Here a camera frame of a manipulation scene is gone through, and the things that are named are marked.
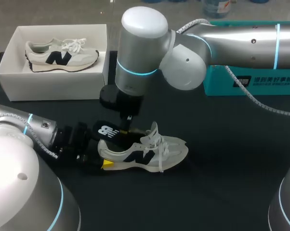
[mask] white shoe box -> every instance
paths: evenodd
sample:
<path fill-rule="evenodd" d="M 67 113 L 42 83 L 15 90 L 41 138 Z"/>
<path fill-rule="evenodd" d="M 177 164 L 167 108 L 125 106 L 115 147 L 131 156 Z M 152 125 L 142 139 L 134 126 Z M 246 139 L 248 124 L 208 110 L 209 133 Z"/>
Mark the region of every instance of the white shoe box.
<path fill-rule="evenodd" d="M 93 67 L 79 72 L 32 72 L 25 43 L 43 44 L 53 38 L 86 38 L 84 48 L 95 48 L 100 56 Z M 18 26 L 0 63 L 0 84 L 10 101 L 98 99 L 107 84 L 108 66 L 106 25 Z"/>

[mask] gray floor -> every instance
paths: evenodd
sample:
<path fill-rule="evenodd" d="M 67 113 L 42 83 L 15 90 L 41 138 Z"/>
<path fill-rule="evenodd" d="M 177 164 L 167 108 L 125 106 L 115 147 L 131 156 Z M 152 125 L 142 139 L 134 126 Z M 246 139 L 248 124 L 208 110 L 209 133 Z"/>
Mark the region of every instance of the gray floor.
<path fill-rule="evenodd" d="M 122 14 L 141 5 L 162 12 L 172 29 L 205 17 L 197 0 L 155 4 L 140 0 L 0 0 L 0 51 L 5 50 L 17 26 L 65 24 L 107 24 L 110 49 L 116 50 Z M 266 4 L 238 0 L 223 20 L 290 20 L 290 0 L 270 0 Z"/>

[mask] shoe lace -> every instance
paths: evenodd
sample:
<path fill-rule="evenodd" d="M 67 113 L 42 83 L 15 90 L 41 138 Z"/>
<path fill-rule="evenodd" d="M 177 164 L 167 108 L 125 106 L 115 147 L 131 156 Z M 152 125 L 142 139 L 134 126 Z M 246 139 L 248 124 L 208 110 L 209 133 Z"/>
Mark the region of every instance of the shoe lace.
<path fill-rule="evenodd" d="M 80 50 L 83 50 L 82 46 L 85 44 L 86 38 L 81 39 L 65 39 L 63 41 L 62 50 L 63 51 L 72 51 L 74 53 L 79 53 Z"/>
<path fill-rule="evenodd" d="M 156 134 L 156 137 L 150 143 L 149 147 L 145 147 L 146 150 L 156 150 L 159 152 L 159 171 L 163 172 L 162 169 L 162 158 L 169 154 L 169 144 L 164 140 L 164 137 L 160 134 Z"/>

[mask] white sneaker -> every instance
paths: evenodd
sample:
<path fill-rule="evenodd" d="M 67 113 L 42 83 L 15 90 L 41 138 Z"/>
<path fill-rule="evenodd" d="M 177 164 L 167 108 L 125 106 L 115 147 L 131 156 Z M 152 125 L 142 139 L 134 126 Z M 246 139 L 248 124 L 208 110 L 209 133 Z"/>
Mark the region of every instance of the white sneaker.
<path fill-rule="evenodd" d="M 99 52 L 96 49 L 84 49 L 86 39 L 65 39 L 60 41 L 53 38 L 47 44 L 34 44 L 27 41 L 25 56 L 33 72 L 65 70 L 76 72 L 93 65 Z"/>
<path fill-rule="evenodd" d="M 158 133 L 157 123 L 154 122 L 148 135 L 134 143 L 123 152 L 114 152 L 108 148 L 108 143 L 100 140 L 99 155 L 114 164 L 104 170 L 121 170 L 130 167 L 141 167 L 150 172 L 163 172 L 179 164 L 188 154 L 185 141 Z"/>

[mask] n logo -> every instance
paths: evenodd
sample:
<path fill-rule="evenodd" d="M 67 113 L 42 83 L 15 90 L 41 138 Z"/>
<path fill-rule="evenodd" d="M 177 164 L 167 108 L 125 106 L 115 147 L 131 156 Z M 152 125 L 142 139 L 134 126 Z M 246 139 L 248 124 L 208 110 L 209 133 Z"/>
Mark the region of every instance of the n logo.
<path fill-rule="evenodd" d="M 68 52 L 66 52 L 65 56 L 62 57 L 62 53 L 60 51 L 53 51 L 45 62 L 47 64 L 53 64 L 55 61 L 57 65 L 66 66 L 70 59 L 71 54 Z"/>
<path fill-rule="evenodd" d="M 134 151 L 126 159 L 124 159 L 124 162 L 132 162 L 133 160 L 135 160 L 135 162 L 138 164 L 148 165 L 148 163 L 154 156 L 155 153 L 152 150 L 146 153 L 145 156 L 143 151 Z"/>
<path fill-rule="evenodd" d="M 119 133 L 118 130 L 113 130 L 109 126 L 102 126 L 101 129 L 98 130 L 98 132 L 102 135 L 107 135 L 109 138 L 112 138 L 115 136 L 117 133 Z"/>

